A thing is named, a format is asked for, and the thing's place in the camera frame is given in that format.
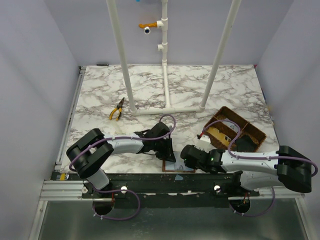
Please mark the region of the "brown leather card holder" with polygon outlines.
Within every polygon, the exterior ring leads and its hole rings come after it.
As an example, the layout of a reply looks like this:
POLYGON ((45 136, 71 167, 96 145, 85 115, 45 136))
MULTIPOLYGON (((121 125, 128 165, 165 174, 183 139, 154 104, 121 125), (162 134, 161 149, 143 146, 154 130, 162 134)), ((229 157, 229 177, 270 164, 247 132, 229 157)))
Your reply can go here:
POLYGON ((176 170, 176 165, 183 164, 184 162, 170 162, 170 161, 163 161, 162 162, 162 172, 168 172, 168 173, 194 173, 195 170, 192 168, 187 167, 187 170, 180 171, 176 170))

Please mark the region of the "white patterned card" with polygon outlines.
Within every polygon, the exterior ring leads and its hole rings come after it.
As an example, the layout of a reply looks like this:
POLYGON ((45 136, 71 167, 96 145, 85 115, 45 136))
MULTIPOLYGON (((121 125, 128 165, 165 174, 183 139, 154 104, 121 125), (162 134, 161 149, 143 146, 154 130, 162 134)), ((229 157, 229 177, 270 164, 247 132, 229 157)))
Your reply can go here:
POLYGON ((176 168, 177 171, 187 171, 188 170, 187 167, 184 164, 177 164, 175 166, 175 168, 176 168))

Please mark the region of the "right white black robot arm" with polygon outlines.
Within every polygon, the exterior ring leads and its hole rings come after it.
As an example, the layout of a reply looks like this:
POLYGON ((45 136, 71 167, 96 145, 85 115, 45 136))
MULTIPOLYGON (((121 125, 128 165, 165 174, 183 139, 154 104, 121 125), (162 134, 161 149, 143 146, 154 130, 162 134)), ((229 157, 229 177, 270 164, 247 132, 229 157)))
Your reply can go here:
POLYGON ((180 157, 188 168, 206 173, 239 172, 238 184, 248 191, 277 186, 298 193, 312 191, 312 161, 286 145, 267 153, 205 151, 195 145, 186 145, 180 157))

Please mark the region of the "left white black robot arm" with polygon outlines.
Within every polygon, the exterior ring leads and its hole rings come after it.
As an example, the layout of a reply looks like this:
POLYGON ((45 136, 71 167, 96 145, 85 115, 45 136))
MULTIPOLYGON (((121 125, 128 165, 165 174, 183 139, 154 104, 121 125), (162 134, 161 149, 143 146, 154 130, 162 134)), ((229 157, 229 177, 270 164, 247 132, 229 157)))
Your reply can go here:
POLYGON ((71 170, 82 180, 89 181, 97 190, 107 190, 110 179, 102 165, 112 155, 155 153, 157 159, 176 162, 171 139, 171 129, 158 122, 151 129, 129 135, 109 136, 94 128, 66 151, 71 170))

